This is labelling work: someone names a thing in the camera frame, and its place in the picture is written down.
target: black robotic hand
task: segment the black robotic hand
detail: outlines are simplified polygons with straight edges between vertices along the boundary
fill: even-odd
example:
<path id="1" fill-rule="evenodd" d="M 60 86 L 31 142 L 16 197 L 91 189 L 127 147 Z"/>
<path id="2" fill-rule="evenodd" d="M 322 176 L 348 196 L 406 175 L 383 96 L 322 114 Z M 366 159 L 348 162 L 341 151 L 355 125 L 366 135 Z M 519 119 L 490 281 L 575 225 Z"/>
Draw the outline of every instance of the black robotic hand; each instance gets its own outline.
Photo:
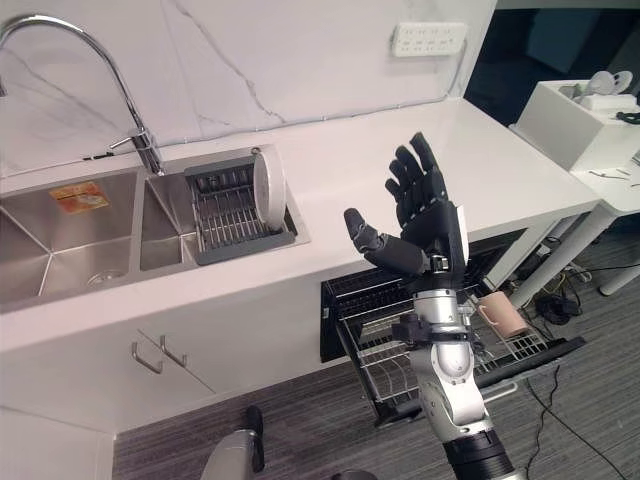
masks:
<path id="1" fill-rule="evenodd" d="M 389 179 L 385 183 L 396 200 L 400 238 L 379 234 L 353 208 L 344 212 L 349 235 L 358 251 L 374 265 L 413 277 L 416 291 L 458 290 L 466 268 L 458 212 L 447 196 L 444 178 L 422 133 L 416 133 L 410 143 L 422 167 L 406 147 L 400 146 L 389 165 L 397 181 Z"/>

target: sink drain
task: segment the sink drain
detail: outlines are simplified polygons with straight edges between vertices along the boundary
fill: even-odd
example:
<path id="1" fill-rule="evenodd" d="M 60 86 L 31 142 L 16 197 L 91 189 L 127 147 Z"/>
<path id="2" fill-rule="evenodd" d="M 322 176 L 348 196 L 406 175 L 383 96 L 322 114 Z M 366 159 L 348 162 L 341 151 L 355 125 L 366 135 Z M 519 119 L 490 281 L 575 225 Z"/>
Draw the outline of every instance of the sink drain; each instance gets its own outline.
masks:
<path id="1" fill-rule="evenodd" d="M 122 270 L 103 270 L 102 272 L 96 273 L 93 277 L 91 277 L 87 282 L 87 285 L 89 285 L 90 287 L 102 285 L 107 280 L 112 280 L 114 278 L 124 276 L 124 273 L 125 272 L 123 272 Z"/>

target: marble backsplash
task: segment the marble backsplash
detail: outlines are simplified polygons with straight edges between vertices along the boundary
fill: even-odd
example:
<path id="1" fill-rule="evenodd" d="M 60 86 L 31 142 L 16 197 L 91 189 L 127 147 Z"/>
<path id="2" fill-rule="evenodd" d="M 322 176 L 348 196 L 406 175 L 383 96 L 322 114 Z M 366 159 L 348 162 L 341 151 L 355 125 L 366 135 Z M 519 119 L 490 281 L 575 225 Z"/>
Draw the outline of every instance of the marble backsplash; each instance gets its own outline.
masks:
<path id="1" fill-rule="evenodd" d="M 115 59 L 161 145 L 461 95 L 495 0 L 3 0 L 86 29 Z M 452 57 L 389 55 L 401 21 L 463 21 Z M 0 176 L 104 153 L 133 127 L 95 53 L 68 32 L 0 51 Z"/>

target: double sink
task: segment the double sink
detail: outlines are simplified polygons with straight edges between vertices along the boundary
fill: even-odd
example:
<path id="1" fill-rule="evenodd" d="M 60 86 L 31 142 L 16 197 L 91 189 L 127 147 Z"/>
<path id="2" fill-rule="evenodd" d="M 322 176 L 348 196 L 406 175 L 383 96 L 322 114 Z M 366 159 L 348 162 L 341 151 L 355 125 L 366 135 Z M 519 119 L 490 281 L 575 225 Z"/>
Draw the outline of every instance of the double sink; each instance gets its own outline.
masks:
<path id="1" fill-rule="evenodd" d="M 187 164 L 194 162 L 215 165 L 216 155 Z M 197 226 L 193 199 L 183 169 L 158 177 L 143 168 L 1 198 L 0 306 L 14 310 L 197 268 L 214 230 Z M 218 218 L 222 234 L 265 228 L 255 208 L 230 206 Z M 306 241 L 290 194 L 286 219 L 291 246 Z"/>

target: metal pipe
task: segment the metal pipe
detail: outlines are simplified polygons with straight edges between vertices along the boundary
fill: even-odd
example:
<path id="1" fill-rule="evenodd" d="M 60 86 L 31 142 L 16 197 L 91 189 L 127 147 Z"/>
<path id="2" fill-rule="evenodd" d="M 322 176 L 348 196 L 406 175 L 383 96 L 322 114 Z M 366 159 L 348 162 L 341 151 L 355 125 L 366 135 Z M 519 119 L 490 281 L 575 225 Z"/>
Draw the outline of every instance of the metal pipe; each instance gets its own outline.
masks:
<path id="1" fill-rule="evenodd" d="M 109 71 L 111 72 L 116 85 L 118 85 L 120 93 L 122 94 L 122 97 L 127 104 L 127 108 L 129 109 L 129 113 L 131 114 L 131 117 L 136 124 L 137 131 L 134 132 L 127 140 L 131 140 L 133 142 L 136 151 L 140 155 L 142 163 L 145 165 L 145 167 L 147 167 L 149 171 L 157 175 L 164 175 L 164 170 L 162 169 L 160 161 L 160 153 L 158 151 L 155 139 L 142 121 L 140 113 L 133 103 L 133 98 L 129 93 L 129 89 L 124 82 L 124 78 L 122 77 L 120 70 L 118 69 L 115 61 L 113 60 L 111 55 L 109 55 L 107 50 L 89 33 L 85 32 L 80 27 L 73 25 L 72 23 L 56 17 L 50 17 L 48 15 L 42 15 L 39 13 L 23 14 L 12 17 L 0 25 L 0 50 L 2 50 L 4 44 L 13 33 L 22 28 L 31 27 L 34 25 L 46 25 L 73 33 L 87 45 L 89 45 L 93 49 L 93 51 L 98 54 L 98 56 L 109 67 Z M 6 95 L 7 91 L 0 82 L 0 96 Z"/>

